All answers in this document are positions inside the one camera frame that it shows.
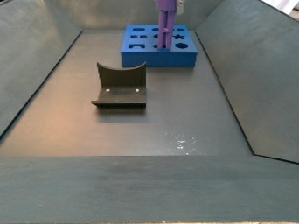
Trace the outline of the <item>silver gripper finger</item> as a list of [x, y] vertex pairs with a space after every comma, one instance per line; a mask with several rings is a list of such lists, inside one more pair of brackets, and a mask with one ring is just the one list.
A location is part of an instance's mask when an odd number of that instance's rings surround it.
[[184, 0], [176, 0], [176, 14], [183, 14]]

